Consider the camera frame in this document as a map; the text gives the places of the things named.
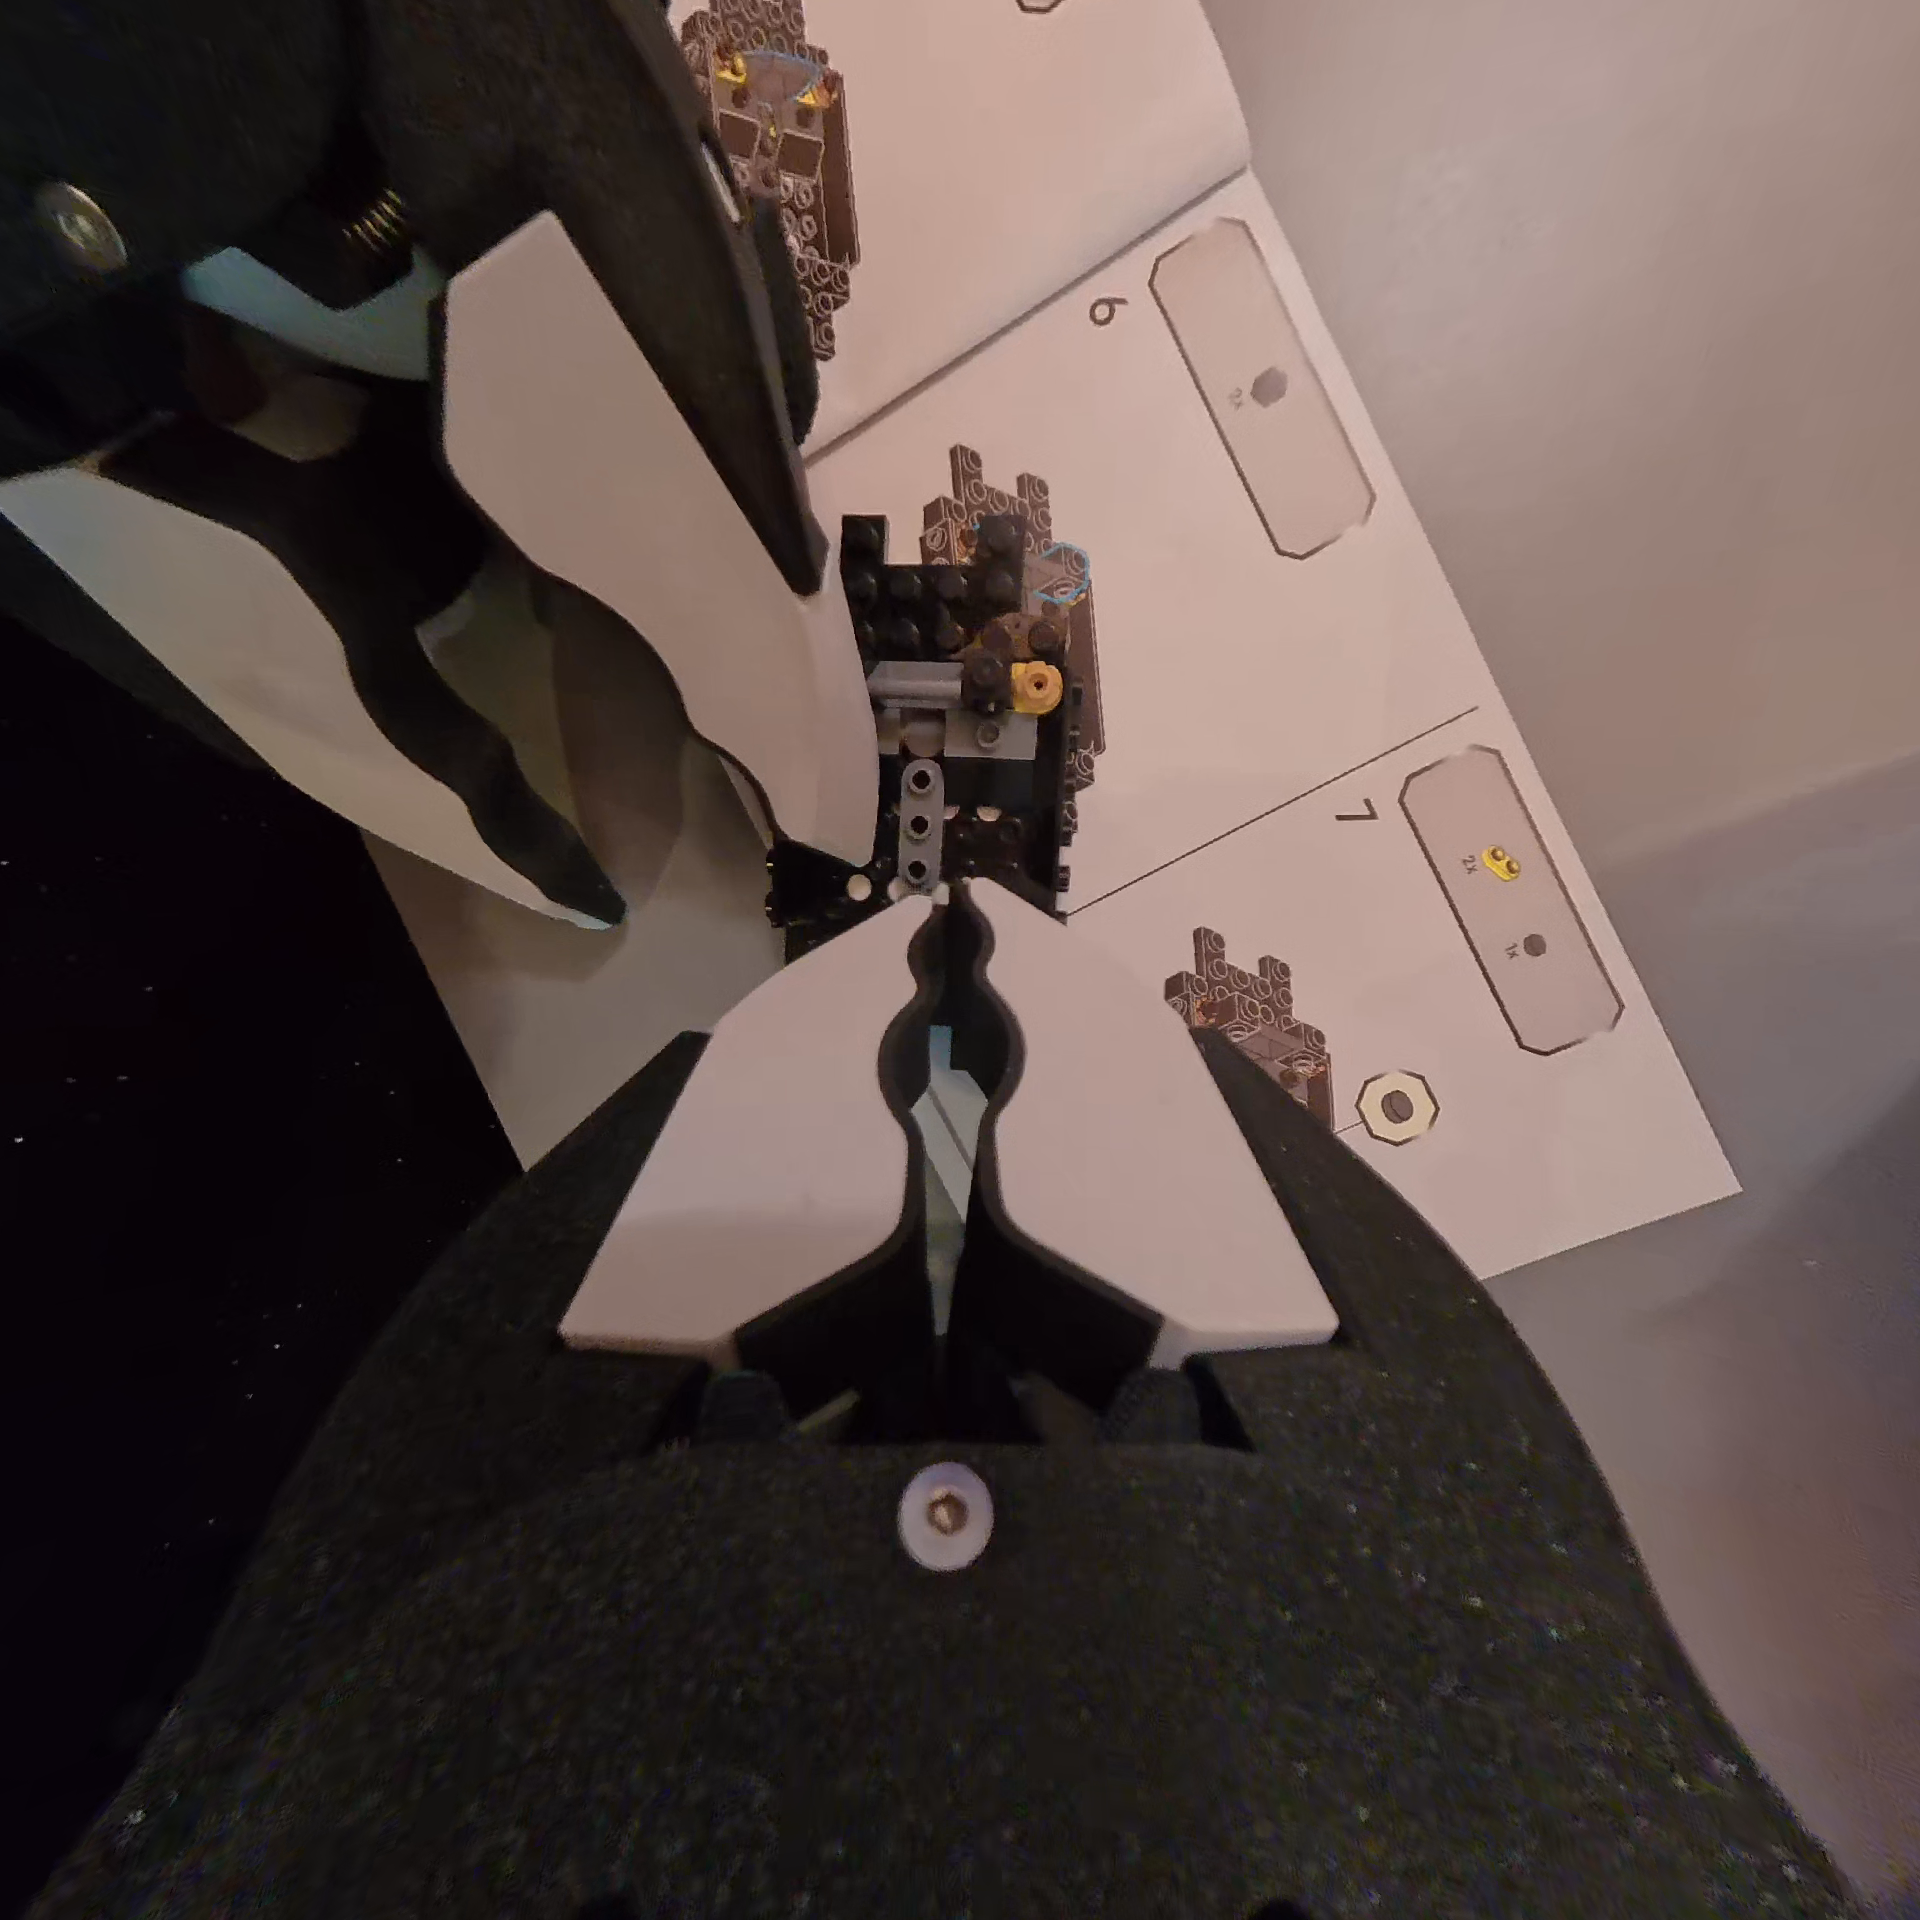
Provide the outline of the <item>person's black speckled clothing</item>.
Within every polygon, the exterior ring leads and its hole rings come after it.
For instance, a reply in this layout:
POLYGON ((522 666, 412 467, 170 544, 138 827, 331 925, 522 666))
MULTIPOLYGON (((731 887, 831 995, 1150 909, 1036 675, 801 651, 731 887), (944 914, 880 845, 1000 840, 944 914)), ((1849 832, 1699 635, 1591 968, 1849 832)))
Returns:
POLYGON ((516 1159, 360 829, 4 623, 3 1905, 516 1159))

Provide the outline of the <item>white instruction booklet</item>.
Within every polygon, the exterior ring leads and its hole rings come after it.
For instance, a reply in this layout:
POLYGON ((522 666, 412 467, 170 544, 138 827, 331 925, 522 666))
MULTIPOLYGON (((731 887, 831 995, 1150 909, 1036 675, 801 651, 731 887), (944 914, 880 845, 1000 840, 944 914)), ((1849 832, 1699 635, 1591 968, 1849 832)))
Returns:
POLYGON ((1088 720, 1066 907, 1482 1277, 1739 1184, 1255 178, 1201 3, 670 3, 832 329, 808 479, 1025 511, 1088 720))

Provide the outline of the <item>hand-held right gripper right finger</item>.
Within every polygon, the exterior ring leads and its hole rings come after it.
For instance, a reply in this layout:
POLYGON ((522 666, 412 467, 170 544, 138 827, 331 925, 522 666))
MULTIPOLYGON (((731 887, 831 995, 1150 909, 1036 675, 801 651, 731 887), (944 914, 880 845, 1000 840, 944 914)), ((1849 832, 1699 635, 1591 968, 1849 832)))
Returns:
POLYGON ((1003 1024, 955 1322, 1015 1365, 1328 1344, 1337 1311, 1194 1033, 994 879, 959 903, 1003 1024))

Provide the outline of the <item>black lego model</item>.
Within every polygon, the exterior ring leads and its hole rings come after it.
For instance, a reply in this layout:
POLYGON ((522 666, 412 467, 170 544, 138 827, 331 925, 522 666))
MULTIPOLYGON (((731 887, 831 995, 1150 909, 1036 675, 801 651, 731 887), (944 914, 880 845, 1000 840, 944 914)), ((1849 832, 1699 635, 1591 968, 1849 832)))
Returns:
POLYGON ((895 560, 884 517, 846 517, 840 581, 875 729, 863 862, 776 839, 767 918, 785 959, 906 895, 994 879, 1059 915, 1088 782, 1091 574, 1026 511, 939 519, 895 560))

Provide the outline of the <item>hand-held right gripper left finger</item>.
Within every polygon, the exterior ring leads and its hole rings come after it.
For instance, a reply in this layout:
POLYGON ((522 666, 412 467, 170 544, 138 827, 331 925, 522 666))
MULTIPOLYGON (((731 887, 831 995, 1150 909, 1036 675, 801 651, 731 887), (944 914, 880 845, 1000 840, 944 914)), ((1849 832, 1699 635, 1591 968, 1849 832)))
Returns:
POLYGON ((574 1350, 734 1359, 902 1224, 908 1131, 880 1049, 922 981, 923 895, 768 975, 712 1030, 561 1318, 574 1350))

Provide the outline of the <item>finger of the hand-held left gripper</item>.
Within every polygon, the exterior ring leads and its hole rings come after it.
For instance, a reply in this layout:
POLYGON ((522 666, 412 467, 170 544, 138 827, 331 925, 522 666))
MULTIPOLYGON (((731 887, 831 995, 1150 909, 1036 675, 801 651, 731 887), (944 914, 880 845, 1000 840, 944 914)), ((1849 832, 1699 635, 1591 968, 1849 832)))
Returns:
POLYGON ((263 542, 82 466, 8 479, 4 523, 313 801, 553 921, 625 918, 572 823, 412 629, 392 651, 398 689, 374 689, 383 661, 352 672, 348 613, 263 542))
POLYGON ((553 210, 446 287, 444 449, 529 561, 654 649, 785 839, 874 858, 874 703, 836 570, 788 585, 553 210))

